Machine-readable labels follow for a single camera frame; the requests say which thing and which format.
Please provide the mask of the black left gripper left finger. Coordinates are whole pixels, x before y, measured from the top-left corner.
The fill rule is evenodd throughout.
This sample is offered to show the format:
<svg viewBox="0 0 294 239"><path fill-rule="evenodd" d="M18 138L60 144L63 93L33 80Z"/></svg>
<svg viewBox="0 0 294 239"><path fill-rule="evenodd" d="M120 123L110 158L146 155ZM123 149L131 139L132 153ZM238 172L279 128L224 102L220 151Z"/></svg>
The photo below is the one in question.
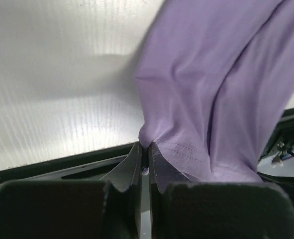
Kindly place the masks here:
<svg viewBox="0 0 294 239"><path fill-rule="evenodd" d="M107 185L102 239L138 239L141 226L142 156L140 143L102 177Z"/></svg>

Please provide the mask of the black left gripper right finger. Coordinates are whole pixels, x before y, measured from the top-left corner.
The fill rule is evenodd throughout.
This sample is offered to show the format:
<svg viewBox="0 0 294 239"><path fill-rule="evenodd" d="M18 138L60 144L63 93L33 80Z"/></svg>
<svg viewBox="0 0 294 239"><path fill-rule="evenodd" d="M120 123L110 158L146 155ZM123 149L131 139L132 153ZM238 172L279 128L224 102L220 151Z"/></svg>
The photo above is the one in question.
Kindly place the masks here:
<svg viewBox="0 0 294 239"><path fill-rule="evenodd" d="M152 238L199 238L198 185L172 166L154 142L148 148L148 160Z"/></svg>

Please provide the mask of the purple t-shirt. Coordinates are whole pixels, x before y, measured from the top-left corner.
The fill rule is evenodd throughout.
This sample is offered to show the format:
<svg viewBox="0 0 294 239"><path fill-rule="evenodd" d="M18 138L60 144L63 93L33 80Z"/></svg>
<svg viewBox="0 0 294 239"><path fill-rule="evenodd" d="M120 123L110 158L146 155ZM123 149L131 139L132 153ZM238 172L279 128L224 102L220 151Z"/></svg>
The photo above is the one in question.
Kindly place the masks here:
<svg viewBox="0 0 294 239"><path fill-rule="evenodd" d="M144 147L192 180L259 182L294 93L294 0L167 0L134 80Z"/></svg>

